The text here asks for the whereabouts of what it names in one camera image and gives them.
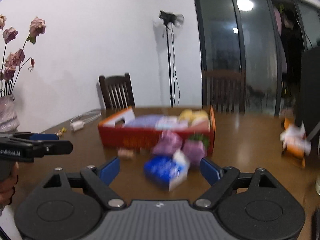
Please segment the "person's left hand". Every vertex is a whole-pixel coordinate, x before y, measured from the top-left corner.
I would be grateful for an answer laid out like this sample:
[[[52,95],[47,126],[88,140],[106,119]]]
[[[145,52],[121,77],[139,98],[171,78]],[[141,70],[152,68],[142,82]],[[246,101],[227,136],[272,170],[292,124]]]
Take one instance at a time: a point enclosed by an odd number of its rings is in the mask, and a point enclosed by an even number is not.
[[[8,178],[1,182],[0,186],[0,203],[1,208],[9,205],[12,196],[15,194],[15,185],[18,183],[18,163],[13,166]]]

